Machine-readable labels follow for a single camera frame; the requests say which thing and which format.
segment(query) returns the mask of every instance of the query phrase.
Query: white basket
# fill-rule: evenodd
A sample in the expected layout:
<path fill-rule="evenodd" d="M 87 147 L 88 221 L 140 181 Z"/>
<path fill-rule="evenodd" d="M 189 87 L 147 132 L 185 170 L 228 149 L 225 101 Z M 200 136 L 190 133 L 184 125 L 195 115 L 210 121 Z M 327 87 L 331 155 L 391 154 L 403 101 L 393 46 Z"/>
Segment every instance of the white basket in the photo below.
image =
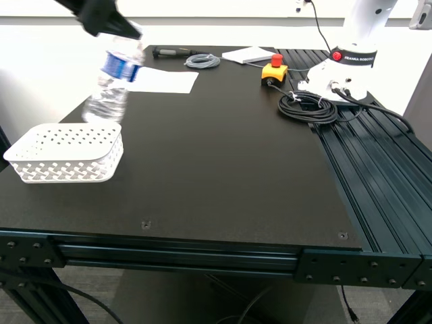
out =
<path fill-rule="evenodd" d="M 102 182 L 111 178 L 123 155 L 116 123 L 42 124 L 4 154 L 22 181 Z"/>

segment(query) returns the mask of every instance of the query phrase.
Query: white paper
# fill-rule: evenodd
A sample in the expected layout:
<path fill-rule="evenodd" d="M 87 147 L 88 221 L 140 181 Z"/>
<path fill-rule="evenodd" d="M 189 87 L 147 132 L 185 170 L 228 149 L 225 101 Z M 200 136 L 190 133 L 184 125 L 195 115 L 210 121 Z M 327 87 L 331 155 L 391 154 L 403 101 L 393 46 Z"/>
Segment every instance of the white paper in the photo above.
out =
<path fill-rule="evenodd" d="M 198 72 L 166 72 L 142 67 L 130 85 L 134 92 L 190 93 Z"/>
<path fill-rule="evenodd" d="M 230 61 L 244 64 L 271 59 L 274 54 L 275 53 L 266 51 L 260 47 L 247 47 L 245 49 L 238 49 L 237 51 L 222 53 L 222 57 Z"/>

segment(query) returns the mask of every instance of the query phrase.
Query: sheet of paper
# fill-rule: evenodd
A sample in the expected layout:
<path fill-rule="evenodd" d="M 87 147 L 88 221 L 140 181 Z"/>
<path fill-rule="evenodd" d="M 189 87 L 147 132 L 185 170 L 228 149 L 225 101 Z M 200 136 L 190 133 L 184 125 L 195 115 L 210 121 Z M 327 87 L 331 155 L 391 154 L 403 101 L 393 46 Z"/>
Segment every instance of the sheet of paper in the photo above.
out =
<path fill-rule="evenodd" d="M 142 67 L 131 83 L 130 91 L 190 93 L 196 77 L 198 72 L 166 72 Z"/>

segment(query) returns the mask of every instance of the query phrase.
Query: black tabletop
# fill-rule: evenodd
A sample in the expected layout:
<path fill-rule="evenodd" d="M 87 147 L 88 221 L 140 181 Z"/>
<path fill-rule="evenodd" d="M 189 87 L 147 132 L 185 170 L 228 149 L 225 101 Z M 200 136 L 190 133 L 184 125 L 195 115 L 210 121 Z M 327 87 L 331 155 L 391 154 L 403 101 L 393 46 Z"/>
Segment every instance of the black tabletop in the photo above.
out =
<path fill-rule="evenodd" d="M 183 62 L 146 59 L 166 71 Z M 277 112 L 261 69 L 222 61 L 199 73 L 190 94 L 130 93 L 125 152 L 107 182 L 25 184 L 1 172 L 0 227 L 360 248 L 319 139 Z M 64 122 L 81 122 L 81 110 Z"/>

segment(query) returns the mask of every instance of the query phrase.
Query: red button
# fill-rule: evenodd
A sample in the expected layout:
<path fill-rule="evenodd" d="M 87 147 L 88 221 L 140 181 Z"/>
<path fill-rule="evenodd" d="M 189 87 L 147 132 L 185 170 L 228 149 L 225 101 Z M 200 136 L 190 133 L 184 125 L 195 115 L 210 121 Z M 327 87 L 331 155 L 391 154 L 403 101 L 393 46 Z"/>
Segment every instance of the red button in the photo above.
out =
<path fill-rule="evenodd" d="M 340 61 L 342 59 L 342 54 L 340 52 L 333 53 L 333 59 L 335 61 Z"/>
<path fill-rule="evenodd" d="M 282 60 L 284 59 L 284 57 L 282 56 L 282 54 L 275 54 L 271 57 L 271 66 L 273 66 L 274 68 L 278 68 L 282 65 Z"/>

